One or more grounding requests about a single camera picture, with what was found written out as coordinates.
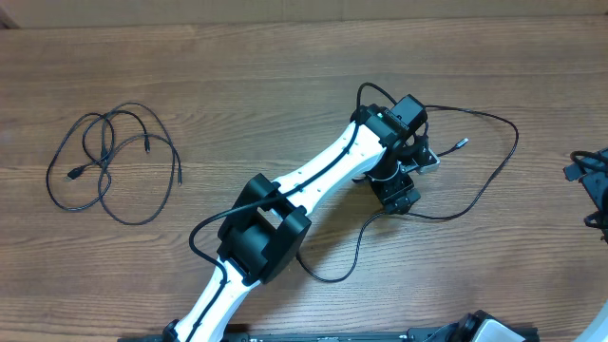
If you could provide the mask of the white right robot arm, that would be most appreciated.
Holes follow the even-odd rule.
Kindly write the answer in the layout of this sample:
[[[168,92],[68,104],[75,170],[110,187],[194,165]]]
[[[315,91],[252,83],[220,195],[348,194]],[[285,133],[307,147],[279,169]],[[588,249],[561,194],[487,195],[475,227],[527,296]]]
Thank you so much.
[[[601,231],[600,240],[607,243],[607,149],[596,152],[576,150],[570,153],[572,163],[563,168],[568,181],[578,181],[597,210],[583,218],[586,227]],[[607,342],[607,303],[604,303],[576,342]]]

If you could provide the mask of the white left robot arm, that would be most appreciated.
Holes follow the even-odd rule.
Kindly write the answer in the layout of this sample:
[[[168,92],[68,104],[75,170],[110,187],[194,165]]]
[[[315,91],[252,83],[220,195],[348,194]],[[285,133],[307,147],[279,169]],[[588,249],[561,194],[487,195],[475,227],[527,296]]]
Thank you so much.
[[[295,258],[314,208],[350,179],[370,181],[384,214],[404,214],[418,200],[407,171],[407,141],[427,122],[423,104],[408,95],[390,108],[358,104],[342,135],[295,171],[268,180],[258,174],[233,207],[201,222],[220,220],[215,270],[193,309],[167,325],[164,341],[219,341],[256,286],[273,280]]]

